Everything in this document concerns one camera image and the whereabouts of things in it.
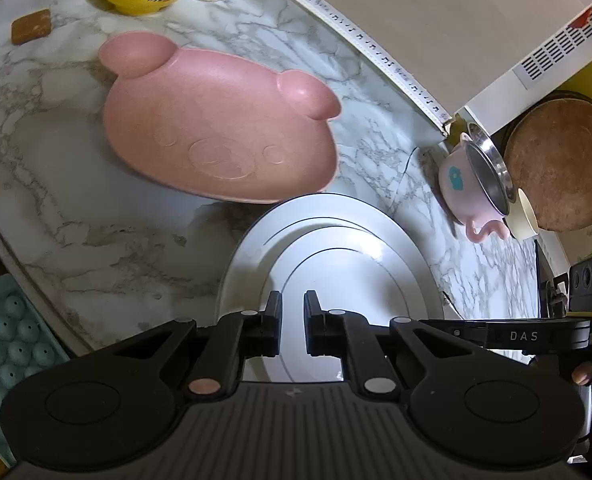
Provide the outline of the person's right hand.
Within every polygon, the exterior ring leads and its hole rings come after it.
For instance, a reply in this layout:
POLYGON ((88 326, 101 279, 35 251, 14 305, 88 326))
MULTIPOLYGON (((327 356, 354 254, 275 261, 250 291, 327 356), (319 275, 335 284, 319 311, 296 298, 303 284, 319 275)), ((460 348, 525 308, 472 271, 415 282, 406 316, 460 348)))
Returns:
POLYGON ((573 382, 578 386, 586 386, 592 382, 592 363, 580 364, 572 374, 573 382))

